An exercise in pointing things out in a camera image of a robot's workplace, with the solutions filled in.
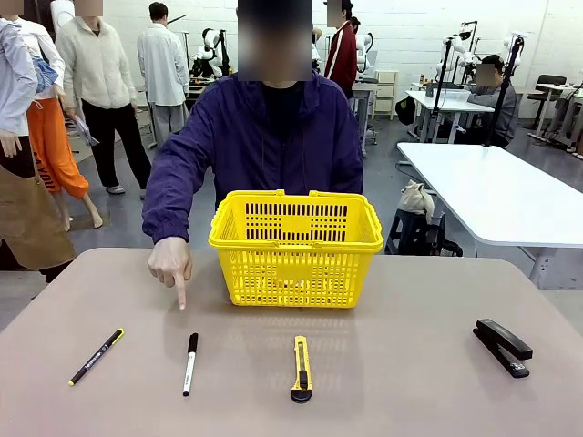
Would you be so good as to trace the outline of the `person's right hand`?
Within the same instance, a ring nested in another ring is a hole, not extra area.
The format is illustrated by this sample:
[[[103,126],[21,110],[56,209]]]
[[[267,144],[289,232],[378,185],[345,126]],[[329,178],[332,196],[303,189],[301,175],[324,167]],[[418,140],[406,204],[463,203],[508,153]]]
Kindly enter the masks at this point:
[[[186,309],[186,282],[192,272],[189,244],[181,237],[168,237],[158,241],[148,258],[148,269],[167,288],[174,288],[181,310]]]

